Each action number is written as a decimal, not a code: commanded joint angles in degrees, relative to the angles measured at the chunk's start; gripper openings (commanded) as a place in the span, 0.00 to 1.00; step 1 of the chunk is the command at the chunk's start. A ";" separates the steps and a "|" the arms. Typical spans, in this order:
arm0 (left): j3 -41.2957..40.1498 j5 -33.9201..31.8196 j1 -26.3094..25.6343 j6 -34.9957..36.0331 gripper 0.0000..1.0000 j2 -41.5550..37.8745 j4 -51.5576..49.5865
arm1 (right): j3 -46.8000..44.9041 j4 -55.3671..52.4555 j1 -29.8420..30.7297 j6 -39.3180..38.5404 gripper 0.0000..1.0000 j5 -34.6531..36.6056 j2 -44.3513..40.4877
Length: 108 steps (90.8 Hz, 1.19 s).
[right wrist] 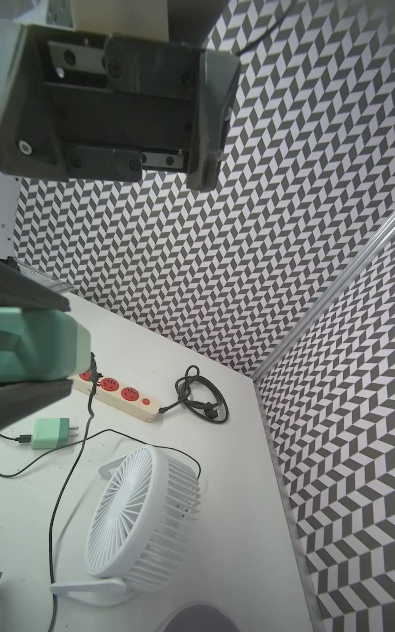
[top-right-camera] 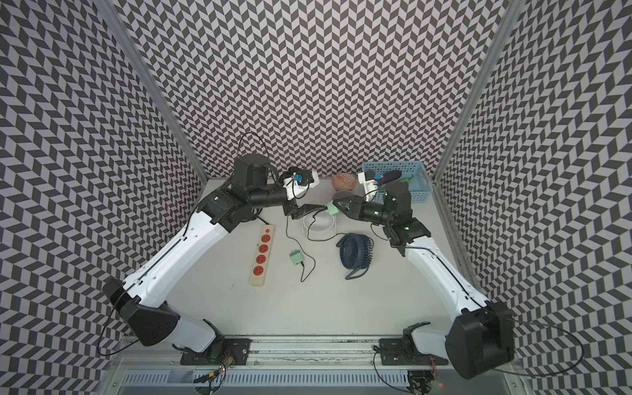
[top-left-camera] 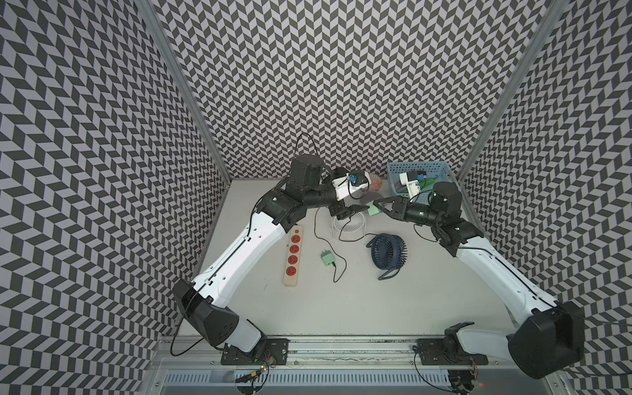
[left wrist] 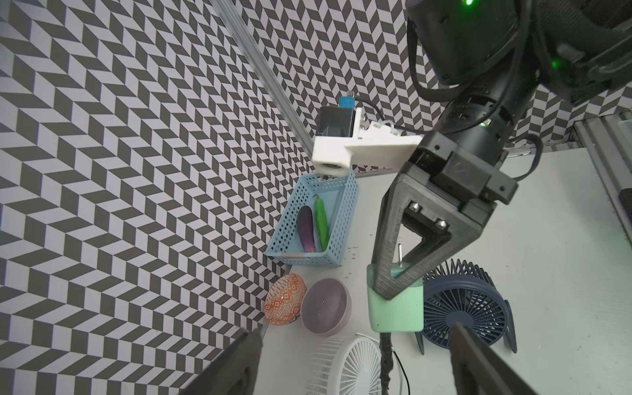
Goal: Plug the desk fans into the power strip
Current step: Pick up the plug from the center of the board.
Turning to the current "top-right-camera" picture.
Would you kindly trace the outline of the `green plug of blue fan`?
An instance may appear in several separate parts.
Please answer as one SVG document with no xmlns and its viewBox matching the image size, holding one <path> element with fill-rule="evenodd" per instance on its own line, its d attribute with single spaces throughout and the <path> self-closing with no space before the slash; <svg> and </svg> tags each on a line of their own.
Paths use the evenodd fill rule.
<svg viewBox="0 0 632 395">
<path fill-rule="evenodd" d="M 327 209 L 330 215 L 335 216 L 339 213 L 339 209 L 336 207 L 333 201 L 328 202 Z"/>
</svg>

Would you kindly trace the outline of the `green plug of white fan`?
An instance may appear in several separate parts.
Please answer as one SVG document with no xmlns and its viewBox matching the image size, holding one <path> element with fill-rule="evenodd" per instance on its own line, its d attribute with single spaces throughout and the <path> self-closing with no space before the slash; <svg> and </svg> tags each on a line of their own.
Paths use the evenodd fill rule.
<svg viewBox="0 0 632 395">
<path fill-rule="evenodd" d="M 304 256 L 303 256 L 303 254 L 301 253 L 300 250 L 292 251 L 289 254 L 289 256 L 290 256 L 291 262 L 294 265 L 296 265 L 296 266 L 298 266 L 298 265 L 304 266 Z"/>
</svg>

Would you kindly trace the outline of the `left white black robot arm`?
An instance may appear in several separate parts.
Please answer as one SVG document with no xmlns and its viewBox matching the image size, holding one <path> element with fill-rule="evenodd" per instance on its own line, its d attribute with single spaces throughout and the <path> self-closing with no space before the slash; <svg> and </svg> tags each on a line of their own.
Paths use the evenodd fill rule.
<svg viewBox="0 0 632 395">
<path fill-rule="evenodd" d="M 145 347 L 170 343 L 199 354 L 212 347 L 219 333 L 211 323 L 191 319 L 170 307 L 167 296 L 199 258 L 258 210 L 282 207 L 301 218 L 317 210 L 297 201 L 319 184 L 316 171 L 291 166 L 278 173 L 261 154 L 239 156 L 232 175 L 202 197 L 185 226 L 153 258 L 123 281 L 110 278 L 102 291 L 115 312 Z"/>
</svg>

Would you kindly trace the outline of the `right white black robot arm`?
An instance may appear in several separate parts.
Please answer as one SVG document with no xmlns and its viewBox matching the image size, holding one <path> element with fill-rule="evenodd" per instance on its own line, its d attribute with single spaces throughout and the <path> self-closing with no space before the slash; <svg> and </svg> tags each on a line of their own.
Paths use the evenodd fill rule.
<svg viewBox="0 0 632 395">
<path fill-rule="evenodd" d="M 447 260 L 430 230 L 414 217 L 409 192 L 393 186 L 381 203 L 352 195 L 332 200 L 328 209 L 383 227 L 391 247 L 430 282 L 451 324 L 448 329 L 438 329 L 433 324 L 409 327 L 408 337 L 417 352 L 448 360 L 464 379 L 513 361 L 514 323 L 510 309 L 503 302 L 490 301 Z"/>
</svg>

